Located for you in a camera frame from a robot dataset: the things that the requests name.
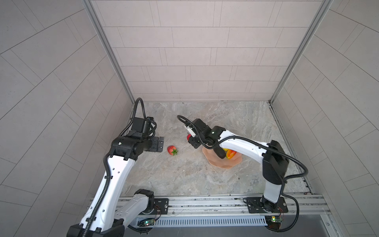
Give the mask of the red fake strawberry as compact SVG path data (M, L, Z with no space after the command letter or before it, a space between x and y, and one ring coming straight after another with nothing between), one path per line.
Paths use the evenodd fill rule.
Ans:
M175 146L167 147L167 151L171 156L175 156L178 154L178 149Z

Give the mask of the large red yellow fake mango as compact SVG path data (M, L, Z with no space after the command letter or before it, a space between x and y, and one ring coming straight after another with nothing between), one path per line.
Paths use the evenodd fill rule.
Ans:
M228 160L232 159L235 155L236 155L236 151L234 151L234 150L230 150L230 149L229 149L229 150L226 152L226 157L227 157Z

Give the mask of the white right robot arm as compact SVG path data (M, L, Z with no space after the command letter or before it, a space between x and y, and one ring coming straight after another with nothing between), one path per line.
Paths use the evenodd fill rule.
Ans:
M203 146L203 153L211 165L231 168L241 163L243 155L258 162L262 166L265 178L265 190L260 206L267 212L278 209L289 159L285 157L277 141L249 142L244 137L234 138L235 134L223 127L210 128L201 119L190 122L182 118L181 121L189 133L188 142L196 149Z

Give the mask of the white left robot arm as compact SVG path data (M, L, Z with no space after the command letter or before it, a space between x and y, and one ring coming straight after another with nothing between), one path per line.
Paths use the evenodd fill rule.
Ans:
M164 137L137 139L119 136L103 158L104 178L93 203L79 224L71 226L68 237L122 237L126 227L141 213L154 210L154 193L139 190L121 209L116 205L126 178L144 151L162 152Z

